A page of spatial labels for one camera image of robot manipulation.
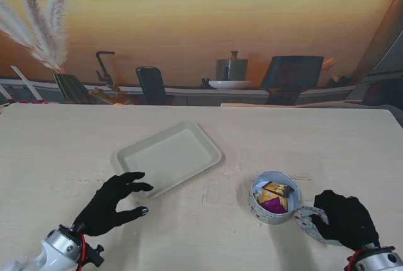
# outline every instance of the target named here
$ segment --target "white tray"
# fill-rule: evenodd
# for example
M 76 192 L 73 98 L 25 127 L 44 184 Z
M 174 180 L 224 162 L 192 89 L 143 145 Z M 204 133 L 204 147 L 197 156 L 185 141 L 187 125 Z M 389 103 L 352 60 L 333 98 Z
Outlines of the white tray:
M 121 148 L 110 161 L 119 173 L 145 172 L 139 182 L 147 182 L 154 189 L 133 193 L 138 202 L 145 202 L 217 164 L 221 157 L 221 151 L 199 125 L 184 121 Z

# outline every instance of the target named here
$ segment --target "bowl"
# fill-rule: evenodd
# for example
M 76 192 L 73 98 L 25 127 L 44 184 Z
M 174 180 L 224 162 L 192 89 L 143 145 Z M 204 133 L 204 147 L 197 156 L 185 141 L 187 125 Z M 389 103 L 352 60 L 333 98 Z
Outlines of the bowl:
M 215 89 L 243 89 L 252 81 L 209 81 L 208 83 Z
M 279 184 L 285 184 L 294 189 L 294 191 L 290 193 L 290 196 L 288 198 L 288 211 L 286 213 L 275 214 L 270 211 L 267 211 L 266 209 L 261 207 L 258 201 L 254 198 L 253 187 L 255 185 L 263 186 L 270 181 Z M 249 206 L 249 209 L 257 219 L 259 219 L 262 222 L 265 222 L 266 224 L 277 225 L 288 221 L 292 217 L 295 209 L 298 207 L 300 198 L 301 198 L 300 189 L 288 175 L 285 175 L 284 173 L 279 171 L 267 171 L 261 173 L 253 180 L 247 204 Z

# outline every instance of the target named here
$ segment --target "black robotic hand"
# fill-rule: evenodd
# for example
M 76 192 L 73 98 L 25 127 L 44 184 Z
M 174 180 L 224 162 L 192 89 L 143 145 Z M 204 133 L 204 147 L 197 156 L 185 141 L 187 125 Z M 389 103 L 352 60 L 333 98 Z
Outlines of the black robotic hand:
M 148 213 L 148 208 L 137 207 L 134 210 L 116 212 L 121 199 L 132 192 L 150 191 L 153 186 L 147 183 L 134 183 L 144 177 L 143 172 L 128 172 L 113 176 L 99 189 L 87 207 L 77 216 L 73 231 L 90 236 L 107 233 L 114 227 L 121 226 Z
M 338 240 L 354 251 L 371 243 L 379 246 L 371 216 L 356 197 L 346 198 L 325 190 L 315 196 L 315 207 L 323 209 L 329 220 L 327 225 L 319 216 L 310 216 L 323 238 Z

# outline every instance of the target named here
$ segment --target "orange wall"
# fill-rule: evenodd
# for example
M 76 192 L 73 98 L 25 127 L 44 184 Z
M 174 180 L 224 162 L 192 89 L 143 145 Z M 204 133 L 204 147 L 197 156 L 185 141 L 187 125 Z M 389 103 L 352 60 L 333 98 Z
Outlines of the orange wall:
M 18 11 L 21 0 L 6 0 Z M 66 16 L 66 71 L 97 82 L 95 58 L 119 83 L 137 84 L 135 68 L 156 66 L 166 85 L 198 86 L 215 77 L 215 60 L 238 50 L 259 86 L 274 55 L 336 57 L 334 73 L 357 67 L 392 0 L 72 0 Z M 16 65 L 31 79 L 52 79 L 22 46 L 0 35 L 0 75 Z M 321 74 L 319 84 L 329 79 Z

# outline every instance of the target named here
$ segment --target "purple wrapper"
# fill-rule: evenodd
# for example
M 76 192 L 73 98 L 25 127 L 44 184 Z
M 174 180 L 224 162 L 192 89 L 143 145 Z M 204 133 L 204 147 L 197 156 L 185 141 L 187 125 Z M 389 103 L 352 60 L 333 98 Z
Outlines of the purple wrapper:
M 280 199 L 278 197 L 272 200 L 268 200 L 267 202 L 260 204 L 260 206 L 262 206 L 267 211 L 270 211 L 271 213 L 286 213 L 286 210 L 284 206 L 281 205 Z

